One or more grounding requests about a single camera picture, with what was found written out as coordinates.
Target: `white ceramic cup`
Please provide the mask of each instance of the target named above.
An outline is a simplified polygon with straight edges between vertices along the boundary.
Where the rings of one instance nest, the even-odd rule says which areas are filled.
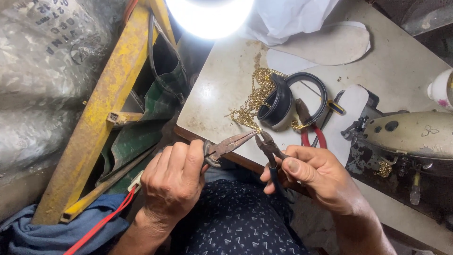
[[[442,72],[428,86],[428,97],[443,108],[453,111],[453,68]]]

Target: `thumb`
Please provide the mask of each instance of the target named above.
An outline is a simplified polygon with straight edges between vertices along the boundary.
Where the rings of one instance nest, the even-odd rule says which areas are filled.
[[[324,176],[319,174],[313,166],[293,157],[283,160],[282,169],[297,180],[313,187],[318,186],[324,179]]]

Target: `red-handled pliers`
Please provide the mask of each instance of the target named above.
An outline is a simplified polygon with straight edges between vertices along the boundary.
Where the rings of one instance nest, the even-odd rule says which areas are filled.
[[[300,98],[296,99],[296,112],[297,115],[299,115],[301,123],[304,123],[305,120],[310,117],[307,106]],[[326,138],[324,137],[324,134],[321,131],[321,129],[318,128],[315,123],[311,124],[310,127],[314,130],[318,137],[319,146],[323,149],[327,149]],[[300,130],[300,143],[301,145],[311,147],[310,141],[308,140],[308,127]]]

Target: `fingernail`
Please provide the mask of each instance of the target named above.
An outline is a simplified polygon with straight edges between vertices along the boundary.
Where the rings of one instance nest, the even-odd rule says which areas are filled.
[[[288,167],[289,167],[289,170],[293,173],[297,173],[297,171],[299,171],[299,164],[294,160],[290,160],[288,162]]]

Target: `dirty table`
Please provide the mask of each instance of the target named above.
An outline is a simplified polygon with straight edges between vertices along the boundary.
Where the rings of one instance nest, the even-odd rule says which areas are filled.
[[[365,24],[371,34],[371,50],[354,63],[305,70],[323,80],[330,98],[351,84],[360,84],[380,98],[377,109],[382,112],[442,111],[427,97],[426,89],[437,75],[449,68],[445,62],[362,0],[340,1],[324,23],[345,20]],[[250,94],[254,70],[267,67],[267,49],[260,42],[237,35],[218,40],[181,111],[176,133],[188,140],[200,138],[218,143],[247,131],[248,128],[234,123],[229,114]],[[249,141],[227,158],[260,172],[266,157],[262,153],[247,153],[254,147],[254,141]],[[368,183],[361,182],[361,176],[353,173],[383,224],[441,252],[453,253],[452,232],[377,190],[378,185],[371,187],[370,182],[374,180],[367,178]]]

